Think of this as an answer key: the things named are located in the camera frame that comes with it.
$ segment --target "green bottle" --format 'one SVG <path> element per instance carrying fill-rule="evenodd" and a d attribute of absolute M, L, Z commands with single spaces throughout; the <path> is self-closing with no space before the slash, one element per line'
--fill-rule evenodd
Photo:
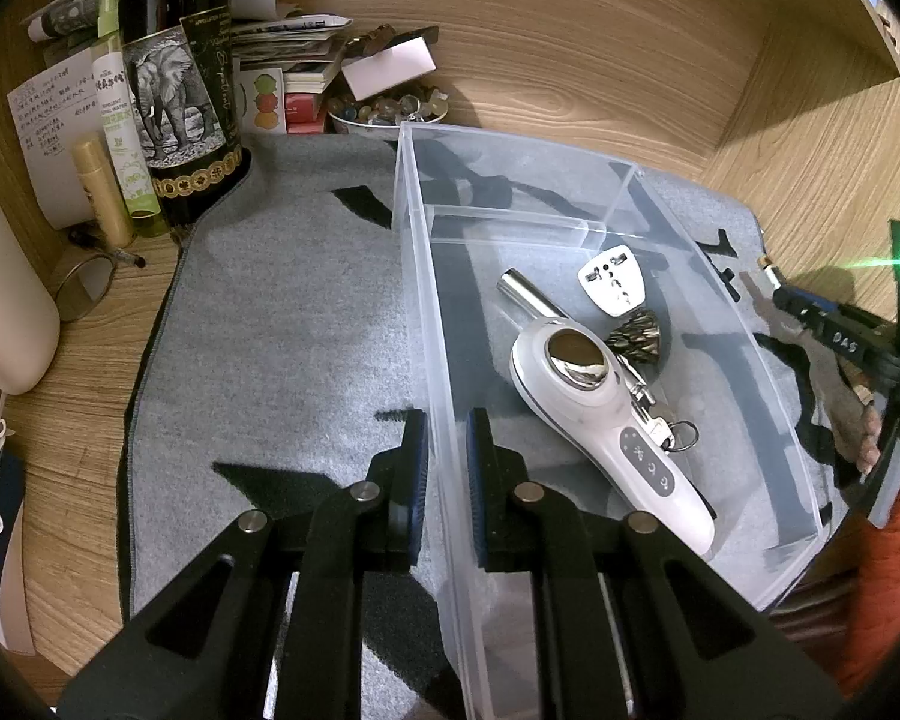
<path fill-rule="evenodd" d="M 120 0 L 140 143 L 168 224 L 185 230 L 245 175 L 229 0 Z"/>
<path fill-rule="evenodd" d="M 167 232 L 160 213 L 146 157 L 140 148 L 137 125 L 130 107 L 130 86 L 121 51 L 117 6 L 120 0 L 100 0 L 97 34 L 100 40 L 91 50 L 93 77 L 97 86 L 97 108 L 103 121 L 103 133 L 110 160 L 117 173 L 124 204 L 130 212 L 133 231 L 144 238 Z"/>

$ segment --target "transparent bin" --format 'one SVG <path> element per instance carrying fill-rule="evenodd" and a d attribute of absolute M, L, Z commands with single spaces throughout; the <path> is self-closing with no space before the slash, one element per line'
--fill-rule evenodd
<path fill-rule="evenodd" d="M 662 357 L 650 389 L 700 429 L 674 461 L 716 509 L 709 564 L 756 608 L 790 586 L 823 541 L 813 488 L 751 334 L 719 277 L 633 163 L 581 148 L 464 127 L 404 125 L 394 230 L 415 377 L 431 429 L 427 539 L 447 658 L 468 716 L 533 717 L 538 707 L 528 575 L 477 567 L 466 418 L 487 409 L 498 445 L 530 478 L 582 509 L 629 508 L 596 466 L 524 404 L 508 359 L 530 318 L 496 289 L 516 268 L 601 337 L 619 320 L 590 302 L 578 269 L 628 245 Z"/>

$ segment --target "metal cylinder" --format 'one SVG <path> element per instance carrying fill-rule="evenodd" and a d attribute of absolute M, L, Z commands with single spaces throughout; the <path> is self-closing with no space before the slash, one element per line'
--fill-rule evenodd
<path fill-rule="evenodd" d="M 500 276 L 497 289 L 526 311 L 531 317 L 560 317 L 567 319 L 562 309 L 552 303 L 532 282 L 516 268 Z"/>

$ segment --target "gray fabric mat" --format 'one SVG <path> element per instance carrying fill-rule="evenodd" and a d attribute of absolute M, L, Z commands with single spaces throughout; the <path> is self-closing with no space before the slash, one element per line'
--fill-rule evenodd
<path fill-rule="evenodd" d="M 374 453 L 399 443 L 413 405 L 399 240 L 386 229 L 394 151 L 325 135 L 247 144 L 250 172 L 204 215 L 184 252 L 136 398 L 127 438 L 131 613 L 245 509 L 307 511 L 362 479 Z M 725 230 L 733 254 L 711 256 L 734 271 L 751 330 L 804 343 L 743 272 L 755 271 L 762 250 L 749 211 L 666 173 L 647 178 L 696 240 L 717 244 Z M 823 430 L 803 431 L 804 448 L 821 437 L 826 445 L 835 391 L 844 391 L 836 400 L 847 423 L 859 413 L 834 379 L 832 355 L 813 343 L 806 354 L 824 371 L 810 377 L 813 404 L 768 352 L 794 424 L 812 419 Z M 833 528 L 845 507 L 832 470 L 807 463 Z M 410 579 L 371 576 L 365 587 L 364 717 L 460 716 L 426 544 Z"/>

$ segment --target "red box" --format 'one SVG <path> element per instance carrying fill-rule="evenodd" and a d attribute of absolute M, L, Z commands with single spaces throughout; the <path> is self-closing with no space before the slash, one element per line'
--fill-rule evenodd
<path fill-rule="evenodd" d="M 283 95 L 284 111 L 287 124 L 307 124 L 315 122 L 319 116 L 323 95 L 305 95 L 299 92 L 288 92 Z"/>
<path fill-rule="evenodd" d="M 327 106 L 320 108 L 317 119 L 303 124 L 294 124 L 287 119 L 288 135 L 322 135 L 327 126 Z"/>

